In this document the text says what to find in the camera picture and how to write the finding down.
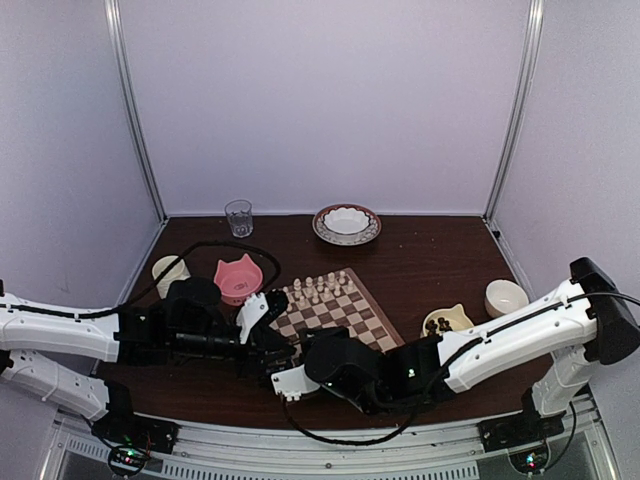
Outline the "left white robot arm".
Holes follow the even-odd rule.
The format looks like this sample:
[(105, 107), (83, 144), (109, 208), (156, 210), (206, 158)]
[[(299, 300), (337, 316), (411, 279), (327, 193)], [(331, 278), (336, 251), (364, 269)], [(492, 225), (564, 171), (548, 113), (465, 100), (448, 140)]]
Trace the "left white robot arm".
[(237, 324), (225, 320), (220, 289), (206, 278), (171, 283), (148, 308), (121, 305), (82, 310), (1, 298), (1, 376), (90, 421), (104, 420), (123, 444), (137, 442), (144, 424), (126, 388), (85, 377), (48, 358), (64, 353), (129, 366), (164, 365), (176, 355), (243, 357), (251, 330), (268, 313), (265, 294), (251, 295)]

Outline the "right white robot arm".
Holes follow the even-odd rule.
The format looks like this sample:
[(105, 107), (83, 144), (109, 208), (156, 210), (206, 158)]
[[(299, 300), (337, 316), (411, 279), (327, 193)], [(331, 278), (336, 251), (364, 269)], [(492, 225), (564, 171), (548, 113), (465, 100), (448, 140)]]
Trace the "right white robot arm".
[(322, 335), (304, 354), (306, 376), (366, 414), (409, 413), (553, 351), (590, 367), (639, 347), (639, 325), (611, 278), (591, 259), (545, 297), (490, 322), (420, 338), (386, 353), (343, 334)]

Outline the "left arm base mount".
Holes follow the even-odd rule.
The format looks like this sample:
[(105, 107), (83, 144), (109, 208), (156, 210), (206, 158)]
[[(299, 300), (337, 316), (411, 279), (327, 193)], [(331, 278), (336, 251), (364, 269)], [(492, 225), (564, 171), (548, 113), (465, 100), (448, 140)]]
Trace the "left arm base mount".
[(171, 454), (179, 432), (178, 424), (135, 414), (126, 386), (110, 380), (105, 385), (108, 391), (106, 414), (92, 422), (92, 433), (109, 442)]

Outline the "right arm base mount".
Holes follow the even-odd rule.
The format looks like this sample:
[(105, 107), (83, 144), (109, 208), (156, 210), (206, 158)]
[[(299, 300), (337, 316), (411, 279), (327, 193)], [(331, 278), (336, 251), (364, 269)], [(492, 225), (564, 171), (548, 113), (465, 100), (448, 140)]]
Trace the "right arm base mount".
[(534, 405), (532, 388), (523, 394), (522, 407), (519, 413), (483, 420), (478, 424), (486, 452), (541, 441), (564, 432), (563, 417), (566, 411), (542, 417)]

